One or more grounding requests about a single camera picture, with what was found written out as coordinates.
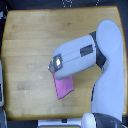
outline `white casing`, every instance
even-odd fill
[[[96,40],[106,62],[94,86],[91,113],[110,115],[122,122],[124,75],[121,32],[113,21],[103,20],[98,25]]]
[[[80,49],[92,45],[93,52],[81,57]],[[63,68],[55,72],[56,79],[60,80],[83,71],[95,65],[96,48],[93,38],[90,35],[72,40],[60,45],[53,52],[53,57],[61,54]]]
[[[81,121],[82,128],[96,128],[96,121],[95,117],[92,113],[86,113],[83,115]]]

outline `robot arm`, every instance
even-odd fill
[[[55,49],[49,70],[55,73],[56,79],[63,79],[95,63],[102,69],[102,75],[94,84],[91,113],[83,116],[82,127],[122,128],[123,44],[120,30],[113,21],[103,20],[96,32]]]

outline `wood grain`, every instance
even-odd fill
[[[74,75],[75,90],[58,100],[47,66],[57,46],[95,31],[104,19],[113,20],[123,35],[123,115],[127,114],[126,46],[118,9],[95,7],[8,13],[1,54],[8,119],[78,118],[90,112],[92,87],[101,75],[100,68],[95,65]]]

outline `metal clamp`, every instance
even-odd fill
[[[51,73],[55,73],[58,70],[60,70],[62,68],[62,57],[61,54],[58,54],[56,56],[54,56],[53,60],[51,60],[49,66],[48,66],[48,70]]]

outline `pink cloth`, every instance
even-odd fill
[[[69,76],[69,77],[64,78],[62,80],[57,80],[55,78],[55,75],[53,74],[53,78],[54,78],[54,83],[55,83],[58,99],[63,98],[69,92],[74,90],[72,76]]]

